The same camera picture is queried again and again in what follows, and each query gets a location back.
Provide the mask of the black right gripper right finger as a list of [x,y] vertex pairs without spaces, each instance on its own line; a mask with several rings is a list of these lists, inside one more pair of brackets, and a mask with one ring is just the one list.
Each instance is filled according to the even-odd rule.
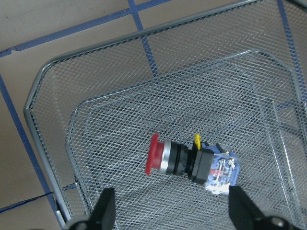
[[229,187],[228,213],[236,230],[260,230],[265,218],[240,186]]

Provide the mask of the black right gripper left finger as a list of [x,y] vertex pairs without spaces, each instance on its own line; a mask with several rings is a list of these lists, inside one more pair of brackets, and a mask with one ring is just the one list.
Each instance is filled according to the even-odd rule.
[[116,202],[115,189],[105,188],[86,221],[87,230],[112,230],[115,225]]

